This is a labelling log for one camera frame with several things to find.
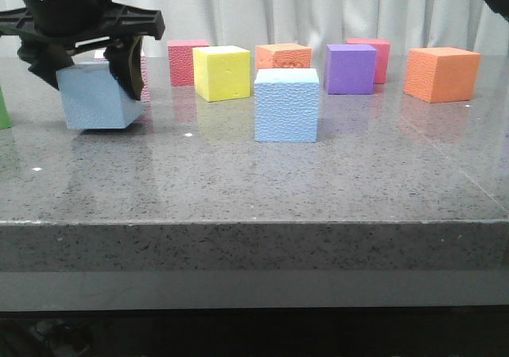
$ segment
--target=foam cube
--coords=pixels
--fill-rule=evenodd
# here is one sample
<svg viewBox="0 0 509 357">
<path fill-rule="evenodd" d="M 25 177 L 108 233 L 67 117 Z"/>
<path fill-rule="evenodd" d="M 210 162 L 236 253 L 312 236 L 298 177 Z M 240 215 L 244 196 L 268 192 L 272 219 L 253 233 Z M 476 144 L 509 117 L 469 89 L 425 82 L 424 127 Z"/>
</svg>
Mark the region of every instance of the foam cube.
<svg viewBox="0 0 509 357">
<path fill-rule="evenodd" d="M 479 53 L 464 49 L 411 49 L 404 92 L 428 103 L 470 100 L 479 63 Z"/>
<path fill-rule="evenodd" d="M 330 95 L 371 95 L 376 49 L 370 45 L 327 45 L 324 84 Z"/>
<path fill-rule="evenodd" d="M 295 43 L 256 46 L 256 69 L 309 68 L 312 49 Z"/>
<path fill-rule="evenodd" d="M 143 113 L 110 74 L 107 62 L 86 62 L 56 72 L 69 129 L 123 129 Z"/>
<path fill-rule="evenodd" d="M 385 84 L 387 81 L 390 42 L 385 39 L 365 39 L 361 37 L 349 37 L 346 42 L 349 45 L 370 45 L 376 49 L 375 84 Z"/>
<path fill-rule="evenodd" d="M 320 83 L 316 69 L 260 69 L 254 93 L 256 141 L 317 140 Z"/>
<path fill-rule="evenodd" d="M 10 121 L 6 103 L 3 99 L 2 89 L 0 88 L 0 129 L 10 128 L 12 125 L 13 123 Z"/>
<path fill-rule="evenodd" d="M 98 49 L 94 53 L 95 61 L 107 61 L 106 57 L 104 57 L 104 49 Z M 141 71 L 142 71 L 142 80 L 143 80 L 143 89 L 141 101 L 144 103 L 148 103 L 150 101 L 150 88 L 149 88 L 149 72 L 146 68 L 146 56 L 142 51 L 142 57 L 140 59 L 141 62 Z"/>
<path fill-rule="evenodd" d="M 208 47 L 208 42 L 205 39 L 168 41 L 169 79 L 173 86 L 194 84 L 192 49 L 195 47 Z"/>
<path fill-rule="evenodd" d="M 234 45 L 195 47 L 194 84 L 207 101 L 251 95 L 251 52 Z"/>
</svg>

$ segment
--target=yellow cube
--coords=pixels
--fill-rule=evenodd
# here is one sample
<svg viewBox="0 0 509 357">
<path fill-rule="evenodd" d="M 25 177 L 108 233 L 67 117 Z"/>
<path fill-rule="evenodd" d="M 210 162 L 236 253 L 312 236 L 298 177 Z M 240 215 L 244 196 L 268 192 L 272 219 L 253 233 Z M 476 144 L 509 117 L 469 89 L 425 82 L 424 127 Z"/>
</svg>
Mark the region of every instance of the yellow cube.
<svg viewBox="0 0 509 357">
<path fill-rule="evenodd" d="M 192 49 L 196 93 L 207 101 L 251 95 L 251 52 L 234 45 Z"/>
</svg>

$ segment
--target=pink cube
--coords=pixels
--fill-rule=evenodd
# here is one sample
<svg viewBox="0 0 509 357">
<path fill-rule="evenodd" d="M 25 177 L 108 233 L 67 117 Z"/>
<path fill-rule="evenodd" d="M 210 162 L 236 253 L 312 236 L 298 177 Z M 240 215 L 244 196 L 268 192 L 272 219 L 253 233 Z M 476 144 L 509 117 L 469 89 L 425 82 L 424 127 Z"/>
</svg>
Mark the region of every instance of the pink cube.
<svg viewBox="0 0 509 357">
<path fill-rule="evenodd" d="M 142 80 L 143 80 L 142 101 L 144 103 L 148 103 L 150 101 L 149 72 L 147 71 L 146 56 L 143 51 L 142 51 L 142 58 L 141 58 L 141 66 L 142 66 Z"/>
<path fill-rule="evenodd" d="M 172 85 L 193 85 L 192 49 L 208 47 L 205 39 L 168 41 L 169 78 Z"/>
<path fill-rule="evenodd" d="M 375 83 L 385 84 L 387 81 L 387 65 L 389 63 L 389 41 L 386 41 L 385 39 L 349 37 L 346 42 L 349 45 L 370 45 L 376 48 Z"/>
</svg>

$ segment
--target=orange cube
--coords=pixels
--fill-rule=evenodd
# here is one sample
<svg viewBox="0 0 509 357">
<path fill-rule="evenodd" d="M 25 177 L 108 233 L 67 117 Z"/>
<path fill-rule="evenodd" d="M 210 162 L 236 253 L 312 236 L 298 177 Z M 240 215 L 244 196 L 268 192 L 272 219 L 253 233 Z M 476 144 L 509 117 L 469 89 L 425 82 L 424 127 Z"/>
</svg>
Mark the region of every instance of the orange cube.
<svg viewBox="0 0 509 357">
<path fill-rule="evenodd" d="M 404 92 L 428 103 L 470 100 L 479 63 L 479 53 L 463 49 L 411 49 Z"/>
<path fill-rule="evenodd" d="M 311 47 L 295 43 L 257 45 L 256 69 L 311 68 Z"/>
</svg>

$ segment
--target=light blue cube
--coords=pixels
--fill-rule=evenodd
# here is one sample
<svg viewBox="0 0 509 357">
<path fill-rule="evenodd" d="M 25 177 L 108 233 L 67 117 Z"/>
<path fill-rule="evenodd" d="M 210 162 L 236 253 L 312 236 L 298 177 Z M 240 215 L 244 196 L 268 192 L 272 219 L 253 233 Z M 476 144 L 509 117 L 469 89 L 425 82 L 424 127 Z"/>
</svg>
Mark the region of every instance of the light blue cube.
<svg viewBox="0 0 509 357">
<path fill-rule="evenodd" d="M 123 129 L 143 113 L 110 74 L 108 62 L 85 62 L 56 72 L 69 129 Z"/>
<path fill-rule="evenodd" d="M 316 69 L 260 69 L 254 94 L 256 141 L 317 141 L 320 83 Z"/>
</svg>

